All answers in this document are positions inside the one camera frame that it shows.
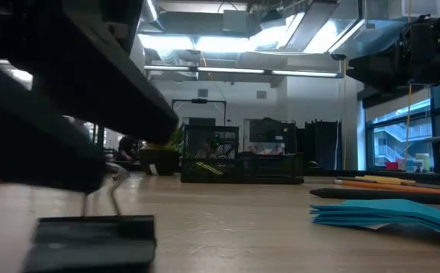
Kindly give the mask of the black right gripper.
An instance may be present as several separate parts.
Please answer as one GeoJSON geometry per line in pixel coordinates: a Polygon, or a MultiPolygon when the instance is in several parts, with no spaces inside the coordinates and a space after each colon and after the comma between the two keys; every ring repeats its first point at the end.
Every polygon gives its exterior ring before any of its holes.
{"type": "Polygon", "coordinates": [[[428,14],[408,23],[401,47],[391,47],[348,62],[347,75],[378,90],[408,83],[440,83],[440,18],[428,14]]]}

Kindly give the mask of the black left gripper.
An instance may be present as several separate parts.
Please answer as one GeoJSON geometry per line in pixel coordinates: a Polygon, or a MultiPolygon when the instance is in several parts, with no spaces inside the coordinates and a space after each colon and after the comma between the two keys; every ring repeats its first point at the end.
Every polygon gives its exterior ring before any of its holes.
{"type": "Polygon", "coordinates": [[[0,59],[64,113],[166,144],[178,116],[130,55],[141,0],[0,1],[0,59]]]}

